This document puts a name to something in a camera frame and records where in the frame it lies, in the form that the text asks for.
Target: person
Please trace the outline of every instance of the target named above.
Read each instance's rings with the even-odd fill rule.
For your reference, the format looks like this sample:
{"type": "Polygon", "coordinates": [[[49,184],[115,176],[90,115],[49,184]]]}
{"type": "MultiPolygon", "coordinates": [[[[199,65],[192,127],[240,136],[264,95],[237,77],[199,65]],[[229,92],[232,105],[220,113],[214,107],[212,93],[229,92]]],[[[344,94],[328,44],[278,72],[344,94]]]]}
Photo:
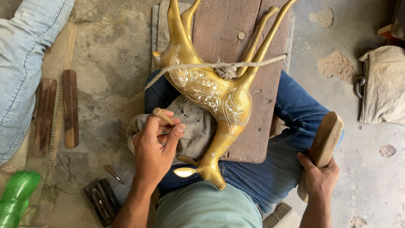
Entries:
{"type": "MultiPolygon", "coordinates": [[[[147,83],[158,72],[153,72],[147,83]]],[[[161,77],[145,92],[145,112],[167,107],[179,94],[161,77]]],[[[198,174],[182,178],[173,173],[179,167],[196,167],[171,166],[177,142],[187,129],[179,119],[172,117],[173,112],[164,112],[177,123],[174,127],[151,114],[142,131],[134,137],[136,174],[112,228],[146,227],[149,202],[156,187],[160,200],[155,227],[262,227],[262,220],[272,213],[275,204],[298,185],[303,168],[309,201],[300,227],[332,226],[330,204],[339,167],[332,158],[325,168],[318,169],[307,155],[319,124],[329,111],[284,71],[274,113],[289,128],[269,139],[263,163],[219,160],[218,166],[226,182],[222,191],[198,174]]]]}
{"type": "Polygon", "coordinates": [[[0,166],[24,141],[44,51],[63,29],[74,2],[24,0],[12,19],[0,19],[0,166]]]}
{"type": "MultiPolygon", "coordinates": [[[[62,30],[73,4],[74,0],[23,0],[14,18],[0,19],[0,165],[15,154],[25,138],[44,51],[62,30]]],[[[148,82],[156,74],[151,74],[148,82]]],[[[164,77],[160,78],[145,93],[145,112],[165,108],[178,95],[164,77]]],[[[269,140],[263,163],[219,161],[227,183],[223,191],[197,174],[181,178],[173,173],[179,167],[192,167],[171,166],[186,126],[173,118],[177,125],[171,127],[150,115],[134,138],[136,175],[112,227],[145,227],[156,186],[161,194],[157,227],[261,227],[274,205],[296,187],[303,168],[309,202],[301,227],[330,227],[330,200],[339,168],[332,158],[326,168],[317,169],[305,155],[326,113],[325,107],[282,72],[275,114],[290,128],[269,140]]]]}

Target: green t-shirt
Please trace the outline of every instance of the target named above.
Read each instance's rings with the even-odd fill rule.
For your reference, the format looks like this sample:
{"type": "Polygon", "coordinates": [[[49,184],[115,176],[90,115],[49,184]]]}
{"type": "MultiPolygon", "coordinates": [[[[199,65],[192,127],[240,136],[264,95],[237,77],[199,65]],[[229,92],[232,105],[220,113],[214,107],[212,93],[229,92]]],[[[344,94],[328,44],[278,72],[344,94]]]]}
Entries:
{"type": "Polygon", "coordinates": [[[155,227],[262,228],[262,217],[245,192],[230,184],[220,191],[209,181],[199,181],[159,200],[155,227]]]}

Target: green plastic bottle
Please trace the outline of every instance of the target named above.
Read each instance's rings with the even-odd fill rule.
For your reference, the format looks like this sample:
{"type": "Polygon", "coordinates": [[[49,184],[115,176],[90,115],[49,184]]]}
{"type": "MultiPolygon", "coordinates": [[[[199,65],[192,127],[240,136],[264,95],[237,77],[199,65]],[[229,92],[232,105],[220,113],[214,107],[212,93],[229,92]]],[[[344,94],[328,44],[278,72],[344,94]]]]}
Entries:
{"type": "Polygon", "coordinates": [[[18,227],[40,179],[41,176],[32,171],[18,171],[10,178],[0,200],[0,228],[18,227]]]}

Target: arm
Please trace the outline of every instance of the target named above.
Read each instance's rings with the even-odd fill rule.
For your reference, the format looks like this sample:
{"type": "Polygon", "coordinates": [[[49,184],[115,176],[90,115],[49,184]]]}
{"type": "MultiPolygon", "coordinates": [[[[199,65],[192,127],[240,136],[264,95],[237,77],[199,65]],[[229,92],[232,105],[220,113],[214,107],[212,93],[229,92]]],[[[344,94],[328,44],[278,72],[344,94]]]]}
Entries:
{"type": "Polygon", "coordinates": [[[312,164],[308,155],[299,152],[297,157],[305,168],[305,184],[308,188],[308,205],[300,228],[330,228],[332,227],[330,201],[339,177],[339,167],[333,157],[322,169],[312,164]]]}
{"type": "MultiPolygon", "coordinates": [[[[173,112],[163,111],[167,116],[173,116],[173,112]]],[[[128,197],[111,228],[146,227],[151,195],[169,171],[177,143],[185,129],[184,124],[179,124],[179,119],[171,119],[176,126],[171,127],[166,121],[151,114],[142,131],[135,136],[136,174],[128,197]]]]}

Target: wooden board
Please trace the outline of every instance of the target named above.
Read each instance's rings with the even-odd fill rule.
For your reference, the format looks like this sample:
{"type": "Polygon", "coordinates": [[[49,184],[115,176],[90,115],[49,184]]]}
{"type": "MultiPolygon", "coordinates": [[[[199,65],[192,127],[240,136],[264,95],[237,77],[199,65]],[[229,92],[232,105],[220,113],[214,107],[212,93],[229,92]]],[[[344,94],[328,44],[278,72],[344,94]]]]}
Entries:
{"type": "MultiPolygon", "coordinates": [[[[194,15],[193,46],[211,61],[238,62],[253,39],[255,24],[270,6],[281,8],[287,0],[217,0],[201,1],[194,15]],[[239,32],[245,38],[238,40],[239,32]]],[[[272,16],[263,31],[265,37],[276,16],[272,16]]],[[[264,60],[282,55],[285,50],[290,11],[277,30],[264,60]]],[[[253,107],[249,124],[223,155],[224,160],[261,163],[266,159],[267,143],[274,104],[277,96],[282,61],[260,67],[250,88],[253,107]]]]}
{"type": "Polygon", "coordinates": [[[34,156],[45,156],[49,152],[56,87],[56,80],[50,78],[44,78],[42,80],[39,92],[38,119],[35,129],[34,150],[32,152],[32,155],[34,156]]]}
{"type": "Polygon", "coordinates": [[[74,70],[63,71],[63,98],[65,104],[65,146],[79,144],[79,118],[77,113],[77,83],[74,70]]]}

